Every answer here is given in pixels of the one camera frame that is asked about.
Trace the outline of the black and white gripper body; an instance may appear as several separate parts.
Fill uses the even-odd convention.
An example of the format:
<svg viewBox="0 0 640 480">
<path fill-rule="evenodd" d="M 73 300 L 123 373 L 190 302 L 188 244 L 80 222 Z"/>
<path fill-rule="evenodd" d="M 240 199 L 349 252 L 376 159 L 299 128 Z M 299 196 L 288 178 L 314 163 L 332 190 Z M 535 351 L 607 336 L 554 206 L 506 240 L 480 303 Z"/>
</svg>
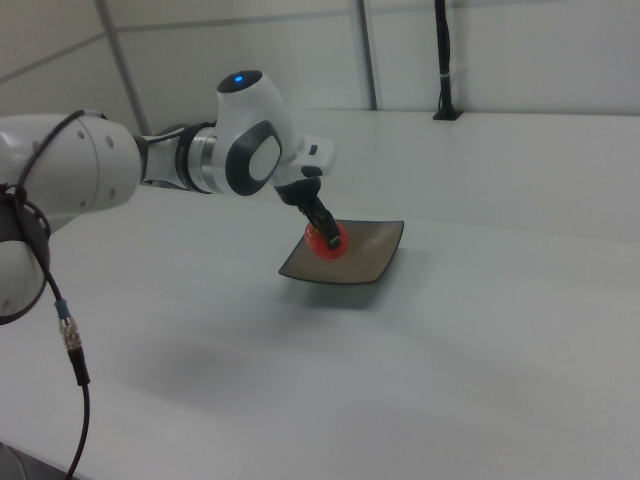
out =
<svg viewBox="0 0 640 480">
<path fill-rule="evenodd" d="M 334 140 L 303 134 L 292 153 L 286 153 L 276 168 L 276 185 L 327 176 L 337 158 Z"/>
</svg>

